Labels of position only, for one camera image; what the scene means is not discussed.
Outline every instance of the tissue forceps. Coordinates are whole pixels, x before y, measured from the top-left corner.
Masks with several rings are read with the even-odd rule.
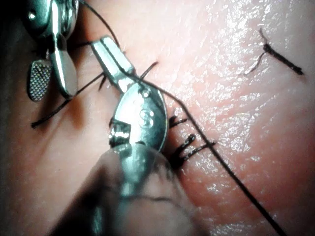
[[[29,98],[34,102],[40,101],[52,76],[56,78],[63,97],[72,98],[78,91],[78,82],[66,40],[76,23],[78,0],[27,0],[23,5],[23,24],[38,43],[42,57],[30,65],[27,79]]]

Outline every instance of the serrated forceps tip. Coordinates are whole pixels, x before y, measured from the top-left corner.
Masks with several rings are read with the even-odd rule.
[[[76,23],[78,4],[78,0],[23,2],[24,26],[42,51],[46,51],[46,56],[31,63],[28,74],[27,93],[34,102],[44,97],[53,75],[65,99],[71,99],[78,91],[76,68],[66,48]]]
[[[105,36],[92,43],[92,50],[105,75],[121,93],[125,93],[134,81],[121,71],[135,73],[135,68],[111,37]]]

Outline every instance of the pink skin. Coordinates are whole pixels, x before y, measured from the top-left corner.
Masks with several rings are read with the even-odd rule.
[[[229,167],[288,235],[313,235],[315,4],[232,2],[89,1],[114,29],[139,74],[159,61],[146,80],[184,101],[209,139],[218,142]],[[25,79],[35,43],[20,22],[10,26],[12,36],[3,41],[10,54],[1,72],[15,83],[2,88],[10,101],[2,160],[4,223],[11,223],[14,227],[8,228],[17,235],[44,235],[109,149],[108,122],[118,94],[108,82],[98,92],[96,83],[32,130],[30,123],[63,99],[28,100]],[[269,55],[253,73],[242,75],[262,53],[260,27],[272,47],[302,67],[305,76]],[[105,34],[102,23],[82,9],[73,39],[97,40]],[[101,72],[90,47],[72,57],[79,87]],[[169,99],[167,106],[169,115],[186,117]],[[172,129],[172,150],[190,133],[196,131],[189,122]],[[200,222],[213,235],[276,235],[208,150],[187,161],[178,176]]]

